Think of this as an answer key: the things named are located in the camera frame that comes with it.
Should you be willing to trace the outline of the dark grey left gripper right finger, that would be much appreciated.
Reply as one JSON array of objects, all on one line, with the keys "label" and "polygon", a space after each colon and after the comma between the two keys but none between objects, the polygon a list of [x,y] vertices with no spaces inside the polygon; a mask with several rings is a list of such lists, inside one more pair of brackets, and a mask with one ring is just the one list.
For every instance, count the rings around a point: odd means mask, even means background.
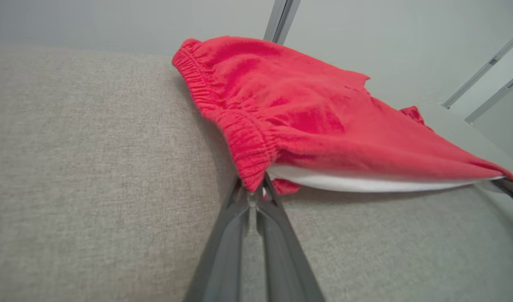
[{"label": "dark grey left gripper right finger", "polygon": [[256,225],[263,242],[267,300],[325,301],[268,174],[265,174],[256,193]]}]

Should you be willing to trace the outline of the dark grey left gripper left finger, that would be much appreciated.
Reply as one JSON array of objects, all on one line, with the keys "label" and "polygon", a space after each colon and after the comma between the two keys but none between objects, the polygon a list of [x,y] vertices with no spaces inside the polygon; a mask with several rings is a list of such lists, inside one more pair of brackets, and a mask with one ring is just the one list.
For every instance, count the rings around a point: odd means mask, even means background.
[{"label": "dark grey left gripper left finger", "polygon": [[243,241],[249,228],[247,189],[236,176],[184,295],[184,302],[239,302]]}]

